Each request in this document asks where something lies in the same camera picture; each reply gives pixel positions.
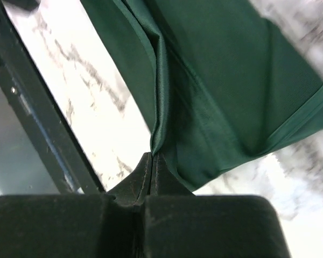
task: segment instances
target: gray surface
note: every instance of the gray surface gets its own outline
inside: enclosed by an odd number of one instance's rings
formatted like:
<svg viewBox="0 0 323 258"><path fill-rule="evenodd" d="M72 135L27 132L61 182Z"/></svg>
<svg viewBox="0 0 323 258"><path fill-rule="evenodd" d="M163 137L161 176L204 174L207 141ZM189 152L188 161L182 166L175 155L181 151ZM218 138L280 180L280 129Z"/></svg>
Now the gray surface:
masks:
<svg viewBox="0 0 323 258"><path fill-rule="evenodd" d="M0 195L58 193L0 89Z"/></svg>

